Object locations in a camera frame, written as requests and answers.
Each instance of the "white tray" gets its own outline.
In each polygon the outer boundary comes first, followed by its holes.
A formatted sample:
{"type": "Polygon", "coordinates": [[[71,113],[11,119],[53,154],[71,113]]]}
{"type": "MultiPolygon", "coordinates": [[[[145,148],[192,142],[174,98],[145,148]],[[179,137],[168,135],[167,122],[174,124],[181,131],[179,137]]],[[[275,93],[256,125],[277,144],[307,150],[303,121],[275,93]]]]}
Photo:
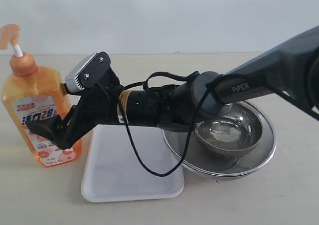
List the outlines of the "white tray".
{"type": "MultiPolygon", "coordinates": [[[[164,173],[176,160],[167,148],[161,130],[130,127],[142,161],[152,170],[164,173]]],[[[166,177],[147,172],[138,162],[122,125],[94,128],[81,185],[90,202],[115,202],[173,198],[184,188],[182,166],[166,177]]]]}

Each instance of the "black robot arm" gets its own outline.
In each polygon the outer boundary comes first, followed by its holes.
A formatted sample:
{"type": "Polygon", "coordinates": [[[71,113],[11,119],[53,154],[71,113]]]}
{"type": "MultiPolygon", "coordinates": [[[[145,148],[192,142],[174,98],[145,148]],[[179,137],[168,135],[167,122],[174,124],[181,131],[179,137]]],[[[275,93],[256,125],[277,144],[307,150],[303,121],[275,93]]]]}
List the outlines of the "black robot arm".
{"type": "Polygon", "coordinates": [[[95,53],[83,59],[66,77],[67,92],[80,96],[69,114],[63,119],[56,115],[30,121],[27,126],[60,149],[71,148],[98,124],[125,125],[127,122],[132,126],[188,132],[193,122],[227,114],[234,102],[274,92],[264,85],[287,92],[304,108],[311,109],[319,105],[318,56],[319,27],[315,27],[226,74],[194,72],[182,77],[157,72],[149,78],[166,76],[184,83],[149,88],[147,79],[137,83],[143,85],[143,90],[130,91],[121,85],[112,70],[108,54],[95,53]],[[199,107],[203,96],[206,98],[199,107]]]}

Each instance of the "white wall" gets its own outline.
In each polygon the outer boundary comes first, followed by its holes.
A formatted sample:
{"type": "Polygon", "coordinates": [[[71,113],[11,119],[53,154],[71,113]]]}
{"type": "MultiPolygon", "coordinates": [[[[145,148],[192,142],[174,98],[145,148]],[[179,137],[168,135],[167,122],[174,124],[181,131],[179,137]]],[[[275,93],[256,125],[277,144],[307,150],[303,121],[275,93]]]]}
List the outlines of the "white wall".
{"type": "Polygon", "coordinates": [[[0,0],[11,22],[33,54],[264,51],[319,25],[319,0],[0,0]]]}

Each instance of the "table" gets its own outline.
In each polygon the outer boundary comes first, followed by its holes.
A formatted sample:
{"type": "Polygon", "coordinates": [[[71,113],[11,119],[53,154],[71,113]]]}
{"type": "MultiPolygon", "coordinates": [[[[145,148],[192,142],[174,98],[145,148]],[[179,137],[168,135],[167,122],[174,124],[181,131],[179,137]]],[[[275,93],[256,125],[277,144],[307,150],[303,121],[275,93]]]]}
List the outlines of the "table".
{"type": "MultiPolygon", "coordinates": [[[[259,53],[111,55],[123,85],[144,80],[155,71],[188,75],[194,70],[219,73],[259,53]]],[[[62,76],[85,55],[34,56],[39,65],[62,76]]],[[[0,56],[0,81],[11,72],[8,56],[0,56]]],[[[152,86],[168,83],[152,79],[152,86]]],[[[78,98],[72,96],[72,103],[78,98]]],[[[274,158],[245,178],[216,182],[185,170],[185,188],[166,200],[93,204],[80,193],[90,133],[81,157],[44,168],[32,157],[15,125],[0,107],[1,224],[316,224],[319,215],[319,123],[276,95],[252,100],[277,133],[274,158]]]]}

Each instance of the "pump dispenser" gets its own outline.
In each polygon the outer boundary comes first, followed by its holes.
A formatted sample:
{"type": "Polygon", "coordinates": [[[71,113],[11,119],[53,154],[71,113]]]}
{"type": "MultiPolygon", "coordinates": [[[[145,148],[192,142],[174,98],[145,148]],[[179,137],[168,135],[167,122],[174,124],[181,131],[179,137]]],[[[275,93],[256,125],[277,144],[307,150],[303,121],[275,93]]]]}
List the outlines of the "pump dispenser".
{"type": "Polygon", "coordinates": [[[62,86],[60,73],[37,65],[32,55],[21,50],[19,30],[16,24],[0,28],[0,49],[7,49],[10,43],[14,50],[9,62],[12,74],[2,86],[1,101],[36,161],[46,167],[73,161],[81,154],[81,140],[71,149],[60,150],[47,139],[31,133],[26,126],[30,120],[50,118],[56,114],[64,118],[71,103],[62,86]]]}

